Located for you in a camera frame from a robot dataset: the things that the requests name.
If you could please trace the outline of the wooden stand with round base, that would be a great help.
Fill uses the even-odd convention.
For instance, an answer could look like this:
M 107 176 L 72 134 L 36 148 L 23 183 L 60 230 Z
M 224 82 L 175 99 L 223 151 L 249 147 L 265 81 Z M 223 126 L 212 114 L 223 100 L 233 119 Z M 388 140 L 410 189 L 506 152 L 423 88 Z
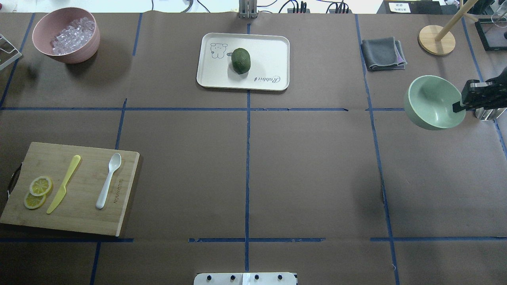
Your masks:
M 417 38 L 420 47 L 432 55 L 444 56 L 450 54 L 455 49 L 456 43 L 455 37 L 450 32 L 451 28 L 454 27 L 476 3 L 476 0 L 468 0 L 465 4 L 460 4 L 460 9 L 444 27 L 440 25 L 428 25 L 422 28 Z

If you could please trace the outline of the metal scoop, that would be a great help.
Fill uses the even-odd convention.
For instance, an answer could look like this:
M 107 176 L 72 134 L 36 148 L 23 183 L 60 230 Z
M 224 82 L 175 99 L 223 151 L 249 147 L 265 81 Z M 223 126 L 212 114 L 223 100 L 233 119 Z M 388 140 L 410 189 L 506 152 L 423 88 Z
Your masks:
M 485 108 L 477 108 L 475 110 L 475 117 L 482 121 L 494 120 L 500 117 L 506 108 L 495 108 L 495 109 L 485 109 Z

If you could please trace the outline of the green avocado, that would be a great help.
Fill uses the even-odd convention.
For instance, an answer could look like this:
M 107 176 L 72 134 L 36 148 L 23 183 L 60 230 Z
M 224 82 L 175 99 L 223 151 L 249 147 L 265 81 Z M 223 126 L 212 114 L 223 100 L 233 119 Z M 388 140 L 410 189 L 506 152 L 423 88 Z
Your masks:
M 232 52 L 231 61 L 233 70 L 237 74 L 246 74 L 251 69 L 250 53 L 242 47 Z

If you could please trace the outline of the lemon slice upper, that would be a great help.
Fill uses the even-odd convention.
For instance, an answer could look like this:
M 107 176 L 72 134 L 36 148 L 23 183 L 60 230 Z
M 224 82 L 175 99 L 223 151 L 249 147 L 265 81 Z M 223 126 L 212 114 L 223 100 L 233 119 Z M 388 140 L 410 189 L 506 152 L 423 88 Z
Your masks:
M 44 196 L 51 192 L 52 189 L 53 182 L 49 176 L 39 176 L 32 180 L 29 186 L 29 192 L 36 197 Z

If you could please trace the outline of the lemon slice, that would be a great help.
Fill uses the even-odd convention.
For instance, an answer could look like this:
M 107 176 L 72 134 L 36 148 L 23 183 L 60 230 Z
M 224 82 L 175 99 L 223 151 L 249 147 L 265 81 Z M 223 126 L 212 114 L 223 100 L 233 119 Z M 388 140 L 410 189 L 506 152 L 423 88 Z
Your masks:
M 51 192 L 52 189 L 53 182 L 49 176 L 39 176 L 32 180 L 29 186 L 29 192 L 36 197 L 44 196 Z
M 24 202 L 24 206 L 27 209 L 33 210 L 33 209 L 38 209 L 39 207 L 44 205 L 45 201 L 46 201 L 45 194 L 43 194 L 41 196 L 34 196 L 30 192 L 27 192 L 27 194 L 24 197 L 23 202 Z

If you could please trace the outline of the grey folded cloth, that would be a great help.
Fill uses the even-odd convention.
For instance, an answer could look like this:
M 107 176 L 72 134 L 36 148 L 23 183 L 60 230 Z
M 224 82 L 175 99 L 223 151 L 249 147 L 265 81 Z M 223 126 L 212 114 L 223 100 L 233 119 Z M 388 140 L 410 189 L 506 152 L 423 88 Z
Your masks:
M 370 72 L 404 70 L 407 65 L 401 42 L 394 37 L 362 40 L 361 47 Z

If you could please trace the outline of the yellow plastic knife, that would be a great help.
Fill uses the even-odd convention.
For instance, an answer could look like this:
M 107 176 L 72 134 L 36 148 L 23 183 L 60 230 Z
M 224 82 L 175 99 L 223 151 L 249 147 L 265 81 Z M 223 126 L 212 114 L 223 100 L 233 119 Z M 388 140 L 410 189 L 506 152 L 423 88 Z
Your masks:
M 63 198 L 65 198 L 65 195 L 67 193 L 67 189 L 66 189 L 67 184 L 71 180 L 71 176 L 74 174 L 74 172 L 77 169 L 78 165 L 80 164 L 81 160 L 82 160 L 82 158 L 80 155 L 74 155 L 74 157 L 72 157 L 71 162 L 67 168 L 65 177 L 63 178 L 61 185 L 60 185 L 53 201 L 49 205 L 49 207 L 46 211 L 46 214 L 48 214 L 48 215 L 51 214 L 61 204 Z

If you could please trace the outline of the black power strip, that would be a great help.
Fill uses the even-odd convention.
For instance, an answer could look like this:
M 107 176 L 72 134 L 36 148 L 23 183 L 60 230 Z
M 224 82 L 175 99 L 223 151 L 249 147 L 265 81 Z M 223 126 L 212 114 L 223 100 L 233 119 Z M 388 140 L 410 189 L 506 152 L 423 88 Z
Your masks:
M 292 8 L 283 8 L 290 14 L 352 14 L 344 0 L 293 0 Z

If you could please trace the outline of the white plastic spoon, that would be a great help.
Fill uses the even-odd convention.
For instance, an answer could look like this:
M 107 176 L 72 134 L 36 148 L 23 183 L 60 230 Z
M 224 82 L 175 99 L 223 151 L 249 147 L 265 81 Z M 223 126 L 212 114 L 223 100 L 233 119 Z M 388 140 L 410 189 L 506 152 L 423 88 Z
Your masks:
M 115 171 L 120 168 L 121 164 L 122 164 L 121 154 L 114 153 L 108 163 L 108 173 L 105 182 L 103 184 L 103 188 L 101 189 L 98 199 L 96 201 L 95 204 L 96 209 L 103 209 L 105 202 L 107 200 L 107 195 L 111 184 L 112 176 L 115 173 Z

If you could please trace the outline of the aluminium frame post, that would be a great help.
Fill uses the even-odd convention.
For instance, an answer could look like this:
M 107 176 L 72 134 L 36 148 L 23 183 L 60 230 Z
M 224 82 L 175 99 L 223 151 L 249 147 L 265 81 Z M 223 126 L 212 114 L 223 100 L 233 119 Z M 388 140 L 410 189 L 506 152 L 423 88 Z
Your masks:
M 241 19 L 255 19 L 258 17 L 257 0 L 239 0 L 238 17 Z

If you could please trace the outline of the green bowl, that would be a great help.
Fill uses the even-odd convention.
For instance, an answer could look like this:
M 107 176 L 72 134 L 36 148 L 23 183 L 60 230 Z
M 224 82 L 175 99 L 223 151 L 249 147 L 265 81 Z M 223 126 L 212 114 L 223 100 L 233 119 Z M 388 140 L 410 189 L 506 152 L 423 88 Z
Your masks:
M 404 111 L 417 126 L 427 130 L 444 130 L 458 126 L 466 112 L 453 111 L 461 100 L 461 92 L 439 76 L 419 76 L 404 95 Z

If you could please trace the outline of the cream rabbit tray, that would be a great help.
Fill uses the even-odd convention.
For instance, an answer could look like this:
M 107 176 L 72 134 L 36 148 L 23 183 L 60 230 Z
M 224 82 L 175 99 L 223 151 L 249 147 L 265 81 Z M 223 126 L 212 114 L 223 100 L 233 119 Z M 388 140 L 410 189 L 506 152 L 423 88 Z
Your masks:
M 205 88 L 283 91 L 290 83 L 290 42 L 282 36 L 206 34 L 196 80 Z

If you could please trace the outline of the lemon slice lower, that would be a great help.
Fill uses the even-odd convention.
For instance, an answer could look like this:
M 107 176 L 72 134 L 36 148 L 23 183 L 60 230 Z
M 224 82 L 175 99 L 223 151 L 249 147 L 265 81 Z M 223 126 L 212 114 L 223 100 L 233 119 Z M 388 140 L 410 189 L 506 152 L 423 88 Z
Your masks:
M 27 192 L 27 194 L 24 197 L 23 202 L 24 202 L 24 206 L 27 209 L 33 210 L 33 209 L 38 209 L 39 207 L 44 205 L 45 201 L 46 201 L 45 194 L 43 194 L 41 196 L 34 196 L 30 192 Z

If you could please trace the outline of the black framed tray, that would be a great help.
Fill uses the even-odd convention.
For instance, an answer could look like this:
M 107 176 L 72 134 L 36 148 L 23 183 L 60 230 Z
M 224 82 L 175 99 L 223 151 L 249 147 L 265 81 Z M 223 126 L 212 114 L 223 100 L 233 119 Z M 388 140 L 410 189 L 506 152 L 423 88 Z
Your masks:
M 480 41 L 485 51 L 506 51 L 506 19 L 500 20 L 479 19 L 475 23 Z

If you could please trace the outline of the bamboo cutting board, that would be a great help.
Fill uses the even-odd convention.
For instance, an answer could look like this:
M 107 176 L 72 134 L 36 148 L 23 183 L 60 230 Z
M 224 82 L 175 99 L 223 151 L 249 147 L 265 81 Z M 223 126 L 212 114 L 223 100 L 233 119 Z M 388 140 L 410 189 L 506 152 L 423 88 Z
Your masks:
M 121 155 L 122 163 L 112 176 L 104 207 L 97 209 L 96 201 L 107 178 L 110 158 L 115 153 Z M 66 195 L 58 207 L 47 214 L 74 155 L 80 155 L 81 161 L 69 179 Z M 139 158 L 140 154 L 133 151 L 32 142 L 1 222 L 118 237 Z M 27 209 L 23 201 L 29 185 L 42 175 L 51 177 L 52 193 L 40 208 Z

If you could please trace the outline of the pink bowl with ice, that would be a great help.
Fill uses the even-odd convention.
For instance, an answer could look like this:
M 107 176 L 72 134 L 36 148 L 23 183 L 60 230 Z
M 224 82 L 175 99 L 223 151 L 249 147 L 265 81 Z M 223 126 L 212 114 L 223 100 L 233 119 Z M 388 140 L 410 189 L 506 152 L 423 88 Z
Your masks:
M 33 29 L 33 45 L 60 63 L 82 63 L 96 54 L 100 31 L 95 17 L 81 8 L 62 8 L 45 15 Z

